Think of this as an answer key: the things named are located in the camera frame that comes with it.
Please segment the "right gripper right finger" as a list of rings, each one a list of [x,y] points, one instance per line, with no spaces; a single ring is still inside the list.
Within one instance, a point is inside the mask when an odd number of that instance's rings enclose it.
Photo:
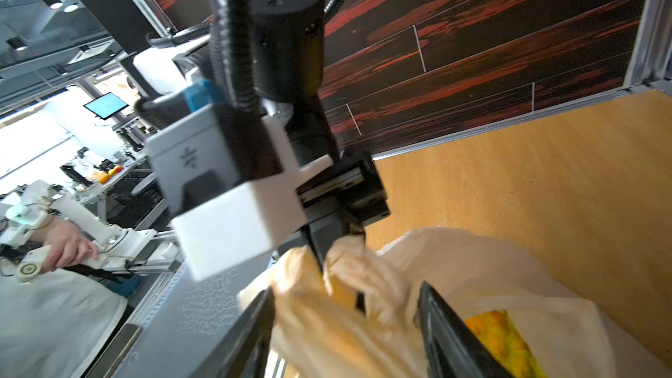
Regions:
[[[418,318],[428,362],[428,376],[511,376],[427,282],[423,282],[420,287]]]

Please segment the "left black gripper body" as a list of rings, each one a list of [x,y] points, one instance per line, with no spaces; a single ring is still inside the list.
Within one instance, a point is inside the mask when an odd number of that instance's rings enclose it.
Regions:
[[[314,238],[335,241],[388,215],[369,154],[341,157],[319,97],[325,27],[345,0],[215,0],[209,40],[226,106],[280,121],[301,166],[327,153],[334,163],[298,190]]]

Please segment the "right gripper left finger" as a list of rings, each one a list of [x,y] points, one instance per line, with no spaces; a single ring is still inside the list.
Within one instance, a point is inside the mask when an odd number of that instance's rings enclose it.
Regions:
[[[267,288],[257,294],[220,343],[215,377],[264,377],[275,316],[274,292]]]

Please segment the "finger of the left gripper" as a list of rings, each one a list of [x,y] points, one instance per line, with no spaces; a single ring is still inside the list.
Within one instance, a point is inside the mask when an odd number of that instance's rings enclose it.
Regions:
[[[362,231],[352,232],[348,236],[336,241],[337,260],[335,263],[335,276],[355,293],[355,308],[361,313],[366,313],[365,294],[362,287],[366,276],[366,235]]]
[[[315,256],[320,271],[323,272],[325,269],[326,252],[320,246],[318,240],[313,237],[313,235],[311,234],[311,229],[308,225],[301,227],[301,237],[311,250],[311,253],[313,253],[313,255]]]

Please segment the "yellow pineapple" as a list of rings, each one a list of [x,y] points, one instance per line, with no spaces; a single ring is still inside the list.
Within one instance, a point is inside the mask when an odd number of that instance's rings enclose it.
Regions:
[[[465,320],[465,324],[512,376],[546,377],[530,346],[519,334],[507,311],[481,313]]]

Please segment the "white plastic bag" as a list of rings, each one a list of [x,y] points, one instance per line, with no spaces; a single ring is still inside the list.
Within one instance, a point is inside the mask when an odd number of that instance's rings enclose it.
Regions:
[[[430,285],[517,377],[666,377],[668,369],[530,253],[461,229],[413,229],[380,251],[345,237],[319,264],[293,248],[238,294],[275,297],[271,348],[303,377],[425,377]]]

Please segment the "operator's hand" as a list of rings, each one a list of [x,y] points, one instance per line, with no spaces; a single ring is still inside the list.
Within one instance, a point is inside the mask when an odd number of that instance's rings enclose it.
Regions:
[[[49,246],[42,273],[98,259],[99,248],[72,222],[49,216],[31,235],[31,240]]]

